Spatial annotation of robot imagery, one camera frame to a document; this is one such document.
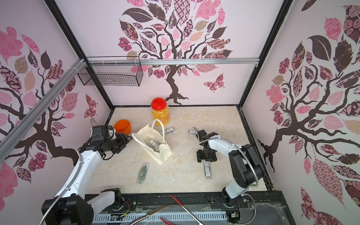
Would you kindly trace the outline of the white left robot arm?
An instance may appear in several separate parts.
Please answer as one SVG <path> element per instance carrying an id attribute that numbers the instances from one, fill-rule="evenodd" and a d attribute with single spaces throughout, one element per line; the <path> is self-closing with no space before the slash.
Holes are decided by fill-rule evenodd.
<path id="1" fill-rule="evenodd" d="M 78 162 L 70 177 L 53 199 L 46 200 L 41 211 L 39 224 L 47 225 L 90 225 L 96 215 L 111 205 L 122 206 L 124 198 L 120 189 L 111 188 L 100 192 L 91 200 L 86 200 L 86 190 L 98 163 L 106 152 L 120 153 L 132 137 L 115 134 L 107 139 L 92 137 L 77 149 Z"/>

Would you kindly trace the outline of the cream canvas tote bag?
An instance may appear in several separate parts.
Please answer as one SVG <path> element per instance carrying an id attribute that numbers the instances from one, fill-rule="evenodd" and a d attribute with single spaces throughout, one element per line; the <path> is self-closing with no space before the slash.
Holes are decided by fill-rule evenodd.
<path id="1" fill-rule="evenodd" d="M 159 133 L 154 129 L 156 122 L 160 124 L 162 133 Z M 162 166 L 173 154 L 170 146 L 165 141 L 164 124 L 159 119 L 155 119 L 152 126 L 147 124 L 137 133 L 132 133 L 131 136 L 160 166 Z"/>

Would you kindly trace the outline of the compass set case red label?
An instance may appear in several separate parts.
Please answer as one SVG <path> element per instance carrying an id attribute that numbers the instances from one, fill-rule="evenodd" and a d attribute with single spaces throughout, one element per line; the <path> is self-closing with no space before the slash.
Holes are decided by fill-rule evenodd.
<path id="1" fill-rule="evenodd" d="M 154 144 L 154 145 L 152 145 L 152 147 L 153 147 L 153 149 L 154 149 L 155 152 L 160 153 L 159 145 Z"/>

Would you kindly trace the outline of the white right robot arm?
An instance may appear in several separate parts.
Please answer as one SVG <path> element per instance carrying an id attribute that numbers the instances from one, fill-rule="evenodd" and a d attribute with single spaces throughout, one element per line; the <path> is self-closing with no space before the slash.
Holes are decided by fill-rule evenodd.
<path id="1" fill-rule="evenodd" d="M 197 151 L 199 163 L 217 161 L 217 153 L 229 159 L 233 179 L 222 190 L 222 201 L 226 207 L 233 207 L 252 188 L 259 186 L 265 175 L 264 166 L 256 150 L 250 145 L 239 145 L 222 138 L 218 133 L 207 133 L 193 128 L 202 149 Z"/>

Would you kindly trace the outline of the green compass set case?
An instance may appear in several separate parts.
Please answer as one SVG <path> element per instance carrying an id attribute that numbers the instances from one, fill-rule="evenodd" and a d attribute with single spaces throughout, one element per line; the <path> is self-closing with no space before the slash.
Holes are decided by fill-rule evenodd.
<path id="1" fill-rule="evenodd" d="M 143 163 L 137 177 L 137 185 L 142 186 L 146 180 L 148 170 L 150 168 L 150 163 Z"/>

